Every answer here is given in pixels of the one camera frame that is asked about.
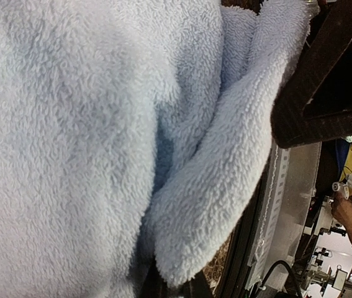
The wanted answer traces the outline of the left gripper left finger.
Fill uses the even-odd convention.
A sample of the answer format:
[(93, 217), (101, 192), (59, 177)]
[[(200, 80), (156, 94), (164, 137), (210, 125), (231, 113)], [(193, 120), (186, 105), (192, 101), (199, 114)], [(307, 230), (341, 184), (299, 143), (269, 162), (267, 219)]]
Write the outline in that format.
[(168, 298), (168, 287), (156, 267), (156, 260), (151, 262), (150, 269), (140, 291), (140, 298)]

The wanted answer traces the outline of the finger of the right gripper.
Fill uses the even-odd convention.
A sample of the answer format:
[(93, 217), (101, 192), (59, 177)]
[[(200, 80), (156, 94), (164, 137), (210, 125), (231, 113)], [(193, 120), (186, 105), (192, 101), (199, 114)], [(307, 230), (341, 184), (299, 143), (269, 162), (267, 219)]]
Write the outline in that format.
[(352, 135), (352, 1), (322, 6), (310, 24), (309, 44), (271, 115), (281, 148)]

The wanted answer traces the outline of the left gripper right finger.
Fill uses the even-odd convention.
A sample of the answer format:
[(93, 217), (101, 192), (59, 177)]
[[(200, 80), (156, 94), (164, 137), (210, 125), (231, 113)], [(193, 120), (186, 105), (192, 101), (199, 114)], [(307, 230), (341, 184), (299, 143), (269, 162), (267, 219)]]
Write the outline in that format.
[(184, 284), (183, 295), (185, 298), (212, 298), (212, 292), (203, 270)]

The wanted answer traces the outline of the large light blue towel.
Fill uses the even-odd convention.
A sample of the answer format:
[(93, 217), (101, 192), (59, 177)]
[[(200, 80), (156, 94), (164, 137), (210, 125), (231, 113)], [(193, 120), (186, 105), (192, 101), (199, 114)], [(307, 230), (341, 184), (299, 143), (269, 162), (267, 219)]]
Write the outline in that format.
[(247, 207), (305, 1), (0, 1), (0, 297), (173, 296)]

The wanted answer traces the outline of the background person hand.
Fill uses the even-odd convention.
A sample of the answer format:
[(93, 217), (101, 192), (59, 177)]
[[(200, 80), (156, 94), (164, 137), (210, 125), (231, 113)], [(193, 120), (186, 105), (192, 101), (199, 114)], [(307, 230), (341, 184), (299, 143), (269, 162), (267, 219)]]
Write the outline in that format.
[(347, 230), (352, 229), (352, 202), (344, 197), (334, 198), (332, 204), (332, 216)]

